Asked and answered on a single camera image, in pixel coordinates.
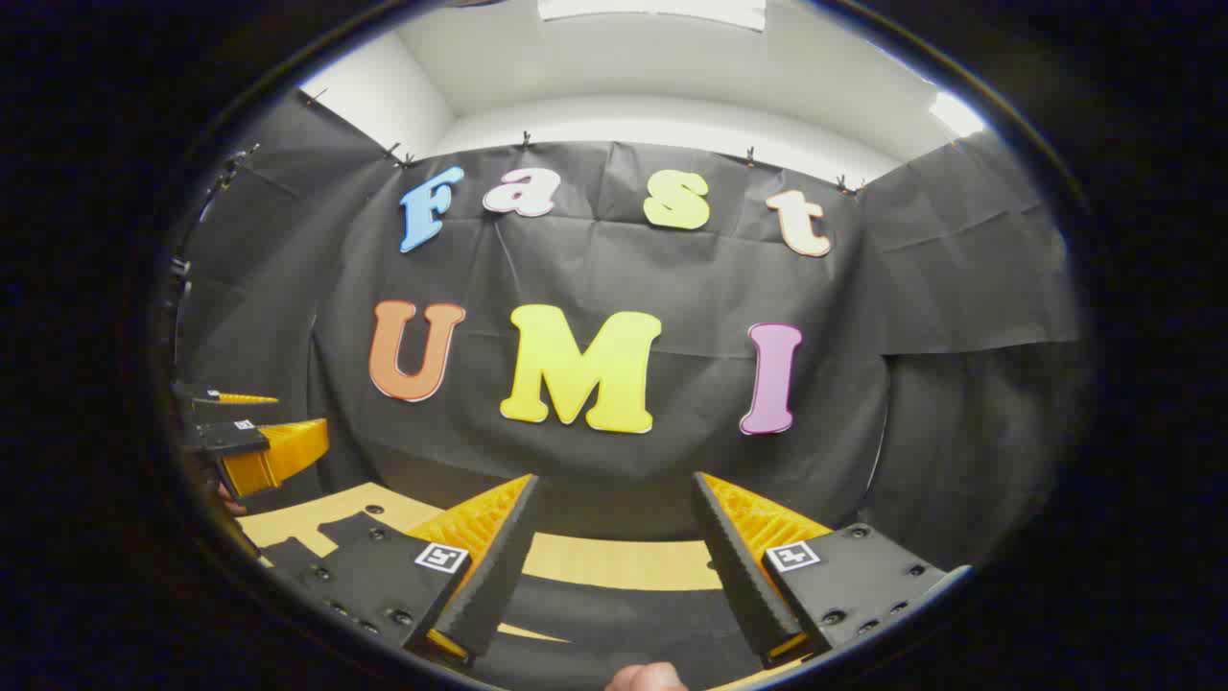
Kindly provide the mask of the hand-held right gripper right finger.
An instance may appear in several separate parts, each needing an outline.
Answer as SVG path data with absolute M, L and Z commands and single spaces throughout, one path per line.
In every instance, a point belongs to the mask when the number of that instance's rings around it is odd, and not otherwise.
M 753 653 L 772 669 L 863 639 L 949 585 L 939 569 L 878 529 L 830 529 L 707 473 L 693 513 L 720 585 Z

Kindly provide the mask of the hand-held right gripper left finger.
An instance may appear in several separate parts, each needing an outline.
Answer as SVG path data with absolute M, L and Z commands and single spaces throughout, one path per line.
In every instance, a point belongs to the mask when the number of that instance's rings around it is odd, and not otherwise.
M 391 649 L 465 666 L 485 655 L 534 538 L 535 475 L 515 477 L 406 531 L 372 515 L 324 522 L 319 556 L 264 547 L 271 573 L 321 611 Z

